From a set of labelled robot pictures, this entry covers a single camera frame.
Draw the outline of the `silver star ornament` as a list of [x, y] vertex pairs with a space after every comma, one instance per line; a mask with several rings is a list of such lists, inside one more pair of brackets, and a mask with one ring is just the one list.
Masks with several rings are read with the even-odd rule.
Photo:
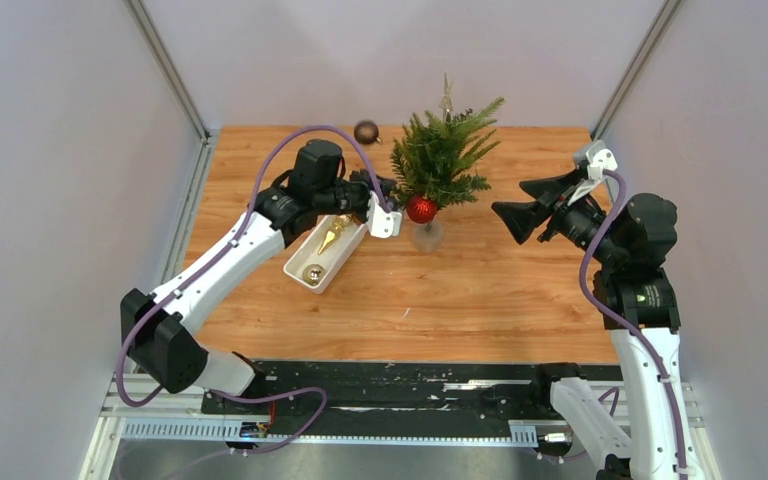
[[442, 118], [445, 122], [450, 122], [453, 117], [453, 100], [452, 100], [453, 82], [449, 79], [448, 74], [444, 74], [443, 78], [443, 93], [439, 102], [439, 108], [442, 111]]

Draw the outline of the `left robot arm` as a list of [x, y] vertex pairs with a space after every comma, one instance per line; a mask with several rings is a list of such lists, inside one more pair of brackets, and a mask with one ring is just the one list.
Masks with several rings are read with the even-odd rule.
[[253, 364], [239, 353], [215, 351], [196, 339], [213, 310], [261, 264], [314, 229], [323, 215], [347, 214], [379, 238], [396, 235], [396, 182], [370, 167], [347, 173], [334, 142], [308, 141], [292, 168], [257, 187], [231, 229], [176, 278], [149, 293], [134, 288], [120, 302], [121, 358], [157, 382], [158, 391], [218, 390], [239, 412], [257, 412], [266, 399]]

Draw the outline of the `dark brown ball ornament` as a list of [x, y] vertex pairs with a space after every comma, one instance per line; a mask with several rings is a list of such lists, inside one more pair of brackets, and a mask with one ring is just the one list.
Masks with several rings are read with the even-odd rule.
[[372, 120], [361, 120], [353, 128], [353, 137], [361, 145], [382, 144], [380, 128]]

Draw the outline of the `red glitter ball ornament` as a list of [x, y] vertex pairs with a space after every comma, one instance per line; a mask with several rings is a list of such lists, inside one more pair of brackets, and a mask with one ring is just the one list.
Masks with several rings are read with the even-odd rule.
[[405, 207], [407, 216], [416, 224], [432, 222], [438, 210], [439, 207], [433, 200], [422, 195], [412, 196]]

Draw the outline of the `small green christmas tree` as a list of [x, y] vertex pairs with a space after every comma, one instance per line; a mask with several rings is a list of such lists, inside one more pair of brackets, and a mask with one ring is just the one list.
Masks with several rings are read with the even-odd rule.
[[402, 137], [394, 141], [390, 164], [397, 182], [393, 192], [397, 205], [407, 216], [408, 200], [422, 195], [439, 207], [428, 224], [416, 224], [407, 216], [412, 223], [411, 243], [419, 252], [433, 253], [442, 245], [442, 210], [475, 203], [480, 192], [491, 189], [477, 164], [500, 144], [493, 138], [492, 126], [504, 103], [504, 98], [497, 97], [478, 111], [453, 113], [450, 122], [430, 111], [414, 113], [403, 126]]

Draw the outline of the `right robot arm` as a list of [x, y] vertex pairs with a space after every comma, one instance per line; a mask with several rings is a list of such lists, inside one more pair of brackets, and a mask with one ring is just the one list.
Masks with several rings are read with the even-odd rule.
[[622, 427], [573, 363], [538, 369], [531, 403], [572, 428], [601, 479], [702, 479], [680, 380], [681, 326], [664, 262], [675, 246], [676, 206], [651, 193], [620, 194], [610, 210], [574, 197], [579, 173], [530, 180], [529, 202], [492, 208], [512, 237], [568, 239], [585, 253], [579, 283], [617, 352], [629, 424]]

